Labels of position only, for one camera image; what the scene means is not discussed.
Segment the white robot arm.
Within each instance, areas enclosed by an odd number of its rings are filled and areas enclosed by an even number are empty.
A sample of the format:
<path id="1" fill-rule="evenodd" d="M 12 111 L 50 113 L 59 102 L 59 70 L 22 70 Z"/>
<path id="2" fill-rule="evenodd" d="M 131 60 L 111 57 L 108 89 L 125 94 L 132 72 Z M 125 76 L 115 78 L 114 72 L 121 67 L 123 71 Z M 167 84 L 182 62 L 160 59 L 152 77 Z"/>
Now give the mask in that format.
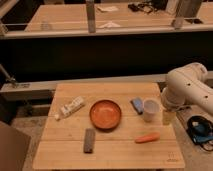
<path id="1" fill-rule="evenodd" d="M 198 62 L 175 68 L 166 74 L 166 86 L 161 93 L 164 125 L 172 122 L 185 101 L 198 105 L 213 116 L 213 88 L 205 84 L 207 75 L 206 67 Z"/>

